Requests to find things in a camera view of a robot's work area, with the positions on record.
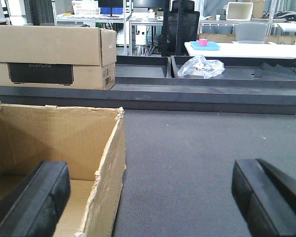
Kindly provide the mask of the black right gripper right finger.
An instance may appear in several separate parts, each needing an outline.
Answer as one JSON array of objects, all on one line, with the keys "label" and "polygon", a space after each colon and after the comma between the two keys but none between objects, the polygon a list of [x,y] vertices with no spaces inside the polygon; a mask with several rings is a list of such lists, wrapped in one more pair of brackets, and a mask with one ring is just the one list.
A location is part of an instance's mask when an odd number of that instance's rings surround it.
[{"label": "black right gripper right finger", "polygon": [[241,159],[231,192],[251,236],[296,237],[296,179],[263,159]]}]

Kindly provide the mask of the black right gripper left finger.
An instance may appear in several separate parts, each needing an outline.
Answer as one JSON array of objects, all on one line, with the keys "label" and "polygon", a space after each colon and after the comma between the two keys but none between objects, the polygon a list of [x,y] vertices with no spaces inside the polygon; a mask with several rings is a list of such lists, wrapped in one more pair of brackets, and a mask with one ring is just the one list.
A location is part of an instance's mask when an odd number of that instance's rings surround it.
[{"label": "black right gripper left finger", "polygon": [[0,237],[51,237],[71,195],[65,161],[41,161],[0,200]]}]

